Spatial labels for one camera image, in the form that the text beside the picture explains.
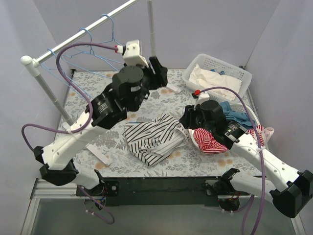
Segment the white cloth in basket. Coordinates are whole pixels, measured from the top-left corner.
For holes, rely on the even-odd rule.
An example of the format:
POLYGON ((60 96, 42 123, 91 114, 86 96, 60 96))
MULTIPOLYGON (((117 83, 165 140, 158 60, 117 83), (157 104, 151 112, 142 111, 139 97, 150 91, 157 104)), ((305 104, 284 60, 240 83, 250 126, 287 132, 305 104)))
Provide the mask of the white cloth in basket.
POLYGON ((212 99, 235 102, 244 97, 246 84, 238 75, 228 75, 224 71, 202 69, 199 64, 191 64, 183 74, 186 86, 192 90, 209 89, 212 99))

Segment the pink white lace garment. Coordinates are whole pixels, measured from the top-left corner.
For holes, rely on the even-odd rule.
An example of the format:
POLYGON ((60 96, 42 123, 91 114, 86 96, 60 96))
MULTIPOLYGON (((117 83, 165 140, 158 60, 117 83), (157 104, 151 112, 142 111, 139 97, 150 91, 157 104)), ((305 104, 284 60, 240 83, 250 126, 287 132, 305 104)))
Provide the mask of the pink white lace garment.
POLYGON ((272 127, 265 128, 261 125, 258 125, 256 127, 256 130, 257 131, 254 132, 253 137, 255 140, 257 140, 257 137, 259 137, 262 146, 266 145, 274 134, 274 129, 272 127))

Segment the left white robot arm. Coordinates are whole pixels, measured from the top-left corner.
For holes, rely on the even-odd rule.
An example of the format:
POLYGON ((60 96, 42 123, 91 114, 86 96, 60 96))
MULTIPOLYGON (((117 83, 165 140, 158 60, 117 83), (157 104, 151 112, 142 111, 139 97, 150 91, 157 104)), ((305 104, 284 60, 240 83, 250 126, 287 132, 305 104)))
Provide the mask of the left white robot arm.
POLYGON ((167 68, 158 58, 149 58, 147 67, 125 66, 112 77, 103 92, 91 101, 64 136, 53 143, 34 149, 37 161, 42 163, 42 179, 55 186, 75 183, 98 196, 104 190, 104 179, 98 171, 89 173, 78 170, 73 157, 95 138, 127 118, 127 112, 135 112, 151 90, 168 83, 167 68))

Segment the red white striped garment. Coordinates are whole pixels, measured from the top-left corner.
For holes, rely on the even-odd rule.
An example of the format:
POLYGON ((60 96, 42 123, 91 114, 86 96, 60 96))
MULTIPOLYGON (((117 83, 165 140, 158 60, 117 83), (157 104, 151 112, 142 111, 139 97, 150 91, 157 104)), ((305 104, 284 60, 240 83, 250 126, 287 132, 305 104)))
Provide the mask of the red white striped garment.
MULTIPOLYGON (((249 129, 248 132, 252 135, 252 137, 257 140, 257 136, 260 138, 261 146, 264 146, 266 143, 264 134, 265 127, 258 125, 256 127, 257 132, 254 129, 249 129)), ((206 154, 220 154, 224 153, 228 150, 226 146, 218 143, 211 132, 206 131, 205 129, 198 128, 195 130, 189 129, 189 134, 194 145, 203 153, 206 154)))

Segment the floral table mat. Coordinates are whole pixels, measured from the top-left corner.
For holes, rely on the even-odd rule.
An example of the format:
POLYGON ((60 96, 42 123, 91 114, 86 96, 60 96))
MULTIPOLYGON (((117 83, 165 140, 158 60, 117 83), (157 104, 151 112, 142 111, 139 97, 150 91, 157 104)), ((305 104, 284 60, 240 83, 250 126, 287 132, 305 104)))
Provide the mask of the floral table mat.
POLYGON ((137 112, 129 112, 126 120, 92 142, 92 145, 111 160, 109 166, 84 149, 73 158, 76 168, 90 172, 97 169, 103 177, 123 178, 221 176, 232 167, 247 175, 259 176, 260 171, 239 155, 230 151, 206 155, 191 142, 176 149, 168 158, 153 167, 145 165, 129 151, 122 135, 125 123, 152 121, 162 114, 179 119, 185 106, 194 104, 195 101, 182 79, 182 74, 182 70, 169 70, 167 75, 169 83, 180 89, 178 94, 166 88, 151 91, 149 98, 142 103, 137 112))

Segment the white rectangular mesh basket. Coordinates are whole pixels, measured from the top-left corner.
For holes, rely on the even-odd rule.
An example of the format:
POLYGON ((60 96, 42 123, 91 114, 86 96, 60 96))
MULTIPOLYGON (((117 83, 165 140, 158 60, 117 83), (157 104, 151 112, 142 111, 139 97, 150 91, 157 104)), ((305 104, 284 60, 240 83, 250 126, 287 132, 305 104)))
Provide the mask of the white rectangular mesh basket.
POLYGON ((243 97, 252 74, 215 57, 199 54, 183 72, 182 79, 187 88, 193 91, 226 87, 243 97))

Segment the white oval laundry basket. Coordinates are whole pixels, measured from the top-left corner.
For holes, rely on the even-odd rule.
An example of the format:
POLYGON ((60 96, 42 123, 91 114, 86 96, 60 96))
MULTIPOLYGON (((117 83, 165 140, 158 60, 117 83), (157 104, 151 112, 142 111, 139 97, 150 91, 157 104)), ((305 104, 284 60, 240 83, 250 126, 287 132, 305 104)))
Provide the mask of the white oval laundry basket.
MULTIPOLYGON (((253 122, 253 116, 249 113, 248 108, 243 106, 242 104, 237 104, 240 106, 242 110, 240 112, 246 112, 251 122, 253 122)), ((252 127, 256 132, 256 125, 252 123, 252 127)), ((254 152, 256 148, 258 148, 258 137, 255 140, 252 135, 248 132, 249 129, 245 129, 242 125, 240 125, 236 121, 227 121, 227 127, 221 133, 211 134, 213 135, 214 139, 223 144, 228 148, 228 150, 234 153, 249 153, 254 152)))

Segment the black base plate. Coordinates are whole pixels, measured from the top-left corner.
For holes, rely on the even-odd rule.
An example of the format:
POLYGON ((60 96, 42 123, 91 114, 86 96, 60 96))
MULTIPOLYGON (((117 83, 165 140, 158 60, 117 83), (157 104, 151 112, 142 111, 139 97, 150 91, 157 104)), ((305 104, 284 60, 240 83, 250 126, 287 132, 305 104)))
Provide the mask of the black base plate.
POLYGON ((206 193, 216 177, 106 178, 105 185, 88 190, 93 197, 106 196, 106 206, 204 205, 217 207, 216 195, 206 193))

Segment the black white striped tank top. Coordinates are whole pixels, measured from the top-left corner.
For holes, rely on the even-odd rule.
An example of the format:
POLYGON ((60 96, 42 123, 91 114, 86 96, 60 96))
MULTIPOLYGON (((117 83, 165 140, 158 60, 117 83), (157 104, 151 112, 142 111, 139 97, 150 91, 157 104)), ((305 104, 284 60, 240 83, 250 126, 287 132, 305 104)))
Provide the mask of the black white striped tank top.
POLYGON ((189 140, 183 125, 168 114, 162 114, 153 121, 126 123, 123 137, 129 151, 147 166, 165 160, 189 140))

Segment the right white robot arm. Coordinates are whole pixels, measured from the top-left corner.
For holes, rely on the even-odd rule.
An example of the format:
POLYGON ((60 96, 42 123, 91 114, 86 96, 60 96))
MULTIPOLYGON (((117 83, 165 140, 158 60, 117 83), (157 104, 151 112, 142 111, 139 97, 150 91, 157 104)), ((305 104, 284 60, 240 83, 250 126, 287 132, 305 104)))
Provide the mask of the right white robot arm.
POLYGON ((245 176, 240 170, 231 168, 209 190, 218 195, 242 191, 258 197, 264 196, 280 213, 295 218, 313 197, 313 174, 289 166, 259 146, 253 136, 238 122, 226 120, 221 105, 213 100, 202 104, 185 106, 180 122, 186 129, 205 130, 217 143, 232 153, 245 158, 265 179, 245 176))

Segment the teal blue garment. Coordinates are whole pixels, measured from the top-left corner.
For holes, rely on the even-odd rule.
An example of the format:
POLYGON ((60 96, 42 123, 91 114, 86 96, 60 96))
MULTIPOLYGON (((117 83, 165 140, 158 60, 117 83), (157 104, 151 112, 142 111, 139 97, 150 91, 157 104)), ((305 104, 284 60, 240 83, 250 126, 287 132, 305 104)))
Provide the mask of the teal blue garment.
POLYGON ((245 129, 252 129, 252 123, 254 123, 257 126, 257 123, 253 120, 253 122, 250 121, 248 114, 246 112, 238 112, 231 108, 228 101, 221 102, 220 106, 223 109, 223 114, 225 115, 225 118, 227 121, 236 121, 240 125, 242 125, 245 129))

